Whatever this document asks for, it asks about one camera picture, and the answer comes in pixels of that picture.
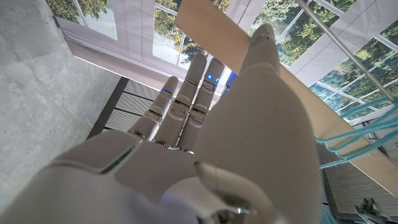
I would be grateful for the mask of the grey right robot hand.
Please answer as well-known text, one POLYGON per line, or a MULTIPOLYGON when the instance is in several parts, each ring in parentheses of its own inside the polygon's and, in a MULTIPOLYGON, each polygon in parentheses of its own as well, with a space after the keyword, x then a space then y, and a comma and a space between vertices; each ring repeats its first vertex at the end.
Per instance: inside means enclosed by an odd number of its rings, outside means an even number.
POLYGON ((318 223, 322 182, 307 113, 257 28, 188 151, 111 130, 32 178, 2 223, 318 223))

